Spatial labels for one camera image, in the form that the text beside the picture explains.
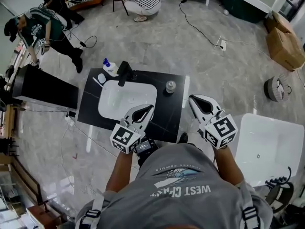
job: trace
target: faucet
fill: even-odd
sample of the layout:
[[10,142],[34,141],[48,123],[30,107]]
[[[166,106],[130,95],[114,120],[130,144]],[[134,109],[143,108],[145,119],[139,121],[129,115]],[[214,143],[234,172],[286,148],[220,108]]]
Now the faucet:
[[128,62],[123,61],[118,69],[117,74],[120,76],[119,86],[124,86],[127,80],[135,80],[137,77],[135,71],[132,70]]

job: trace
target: gray tiled floor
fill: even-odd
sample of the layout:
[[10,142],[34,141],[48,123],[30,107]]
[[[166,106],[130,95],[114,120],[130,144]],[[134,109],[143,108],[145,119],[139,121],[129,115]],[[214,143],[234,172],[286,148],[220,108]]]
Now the gray tiled floor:
[[[80,13],[86,20],[73,33],[80,40],[96,35],[94,48],[84,49],[84,69],[77,74],[70,58],[50,50],[41,60],[44,71],[80,88],[79,100],[89,73],[101,67],[107,57],[120,65],[128,61],[133,69],[173,73],[190,76],[189,94],[205,94],[213,97],[232,115],[253,113],[303,125],[305,123],[305,92],[296,73],[290,73],[278,65],[268,54],[266,32],[262,24],[251,24],[232,16],[224,16],[223,8],[216,0],[208,7],[204,1],[188,0],[182,5],[190,23],[196,25],[216,43],[219,37],[228,42],[227,50],[214,48],[200,33],[189,26],[179,10],[181,0],[163,1],[161,10],[145,23],[134,23],[133,15],[127,16],[122,4],[112,2]],[[79,46],[72,36],[71,42]],[[275,74],[284,73],[293,92],[283,104],[271,102],[263,93],[263,83]],[[30,109],[48,110],[47,107],[29,105]],[[70,215],[94,197],[94,191],[103,191],[114,166],[118,150],[109,142],[111,131],[93,128],[92,142],[86,151],[89,126],[76,123],[68,126],[63,113],[24,112],[20,115],[20,160],[37,179],[44,198],[52,198],[54,204]],[[190,142],[200,147],[210,158],[213,151],[196,133],[198,123],[188,106],[183,109],[180,133],[187,131]],[[137,174],[134,157],[132,179]]]

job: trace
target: sink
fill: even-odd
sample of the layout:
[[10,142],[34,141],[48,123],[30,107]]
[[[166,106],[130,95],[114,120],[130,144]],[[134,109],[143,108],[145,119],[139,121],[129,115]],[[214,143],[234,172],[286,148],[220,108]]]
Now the sink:
[[304,127],[254,114],[234,117],[239,129],[229,147],[245,180],[253,187],[266,180],[295,176],[303,149]]
[[150,84],[110,80],[104,84],[98,110],[102,117],[121,120],[128,110],[142,104],[156,105],[157,89]]

